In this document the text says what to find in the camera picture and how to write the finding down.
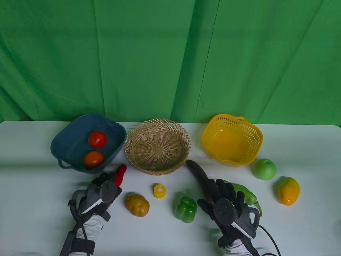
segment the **black cable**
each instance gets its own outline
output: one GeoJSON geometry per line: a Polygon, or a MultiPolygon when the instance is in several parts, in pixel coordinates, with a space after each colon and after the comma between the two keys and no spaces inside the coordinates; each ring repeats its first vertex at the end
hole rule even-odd
{"type": "Polygon", "coordinates": [[[90,256],[89,246],[88,246],[88,238],[87,238],[86,233],[85,233],[85,228],[84,228],[83,222],[81,222],[81,228],[82,228],[82,231],[83,231],[83,234],[84,234],[86,253],[87,253],[88,256],[90,256]]]}
{"type": "MultiPolygon", "coordinates": [[[[281,253],[279,252],[279,249],[278,249],[278,247],[277,247],[277,244],[276,244],[275,240],[272,238],[272,236],[269,234],[269,232],[268,232],[264,227],[262,227],[261,225],[258,225],[258,226],[259,226],[262,230],[264,230],[265,233],[270,237],[271,241],[273,242],[273,245],[276,247],[278,256],[281,256],[281,253]]],[[[277,255],[272,254],[272,253],[265,253],[265,254],[263,254],[263,255],[261,255],[261,256],[266,256],[266,255],[277,256],[277,255]]]]}
{"type": "Polygon", "coordinates": [[[83,231],[83,234],[84,234],[86,253],[87,253],[88,256],[90,256],[89,245],[88,245],[88,237],[86,236],[85,228],[84,228],[83,222],[81,221],[79,215],[77,215],[77,222],[80,223],[80,227],[82,228],[82,231],[83,231]]]}

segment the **blue basket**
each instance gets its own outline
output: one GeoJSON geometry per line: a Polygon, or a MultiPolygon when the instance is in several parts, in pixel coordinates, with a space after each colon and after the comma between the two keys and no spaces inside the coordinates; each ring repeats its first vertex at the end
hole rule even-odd
{"type": "Polygon", "coordinates": [[[127,132],[122,125],[110,121],[99,114],[81,116],[65,127],[51,143],[51,153],[58,159],[58,164],[63,169],[75,169],[79,172],[96,174],[111,163],[123,147],[127,132]],[[92,148],[89,135],[94,131],[103,132],[107,136],[107,144],[100,149],[92,148]],[[98,151],[104,156],[100,166],[87,169],[84,166],[84,157],[90,151],[98,151]]]}

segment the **wrist strap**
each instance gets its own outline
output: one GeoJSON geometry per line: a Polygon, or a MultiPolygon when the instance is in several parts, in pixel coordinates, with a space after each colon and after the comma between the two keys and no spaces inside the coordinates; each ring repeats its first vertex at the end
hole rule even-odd
{"type": "MultiPolygon", "coordinates": [[[[93,255],[93,251],[95,250],[96,243],[94,241],[88,240],[88,249],[89,253],[93,255]]],[[[86,253],[86,243],[84,239],[75,238],[72,241],[70,253],[86,253]]]]}

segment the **green backdrop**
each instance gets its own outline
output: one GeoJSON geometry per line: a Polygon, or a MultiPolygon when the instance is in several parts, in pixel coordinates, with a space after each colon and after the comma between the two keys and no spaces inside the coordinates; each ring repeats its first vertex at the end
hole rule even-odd
{"type": "Polygon", "coordinates": [[[339,0],[1,0],[0,121],[341,125],[339,0]]]}

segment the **tomato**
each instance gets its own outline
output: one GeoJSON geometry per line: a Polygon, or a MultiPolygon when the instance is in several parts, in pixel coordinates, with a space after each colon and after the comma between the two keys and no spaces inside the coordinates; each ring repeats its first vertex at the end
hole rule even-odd
{"type": "Polygon", "coordinates": [[[93,148],[102,148],[106,145],[107,137],[100,131],[95,131],[89,136],[89,145],[93,148]]]}
{"type": "Polygon", "coordinates": [[[84,158],[84,165],[87,169],[92,169],[100,166],[104,162],[104,156],[97,151],[89,152],[84,158]]]}

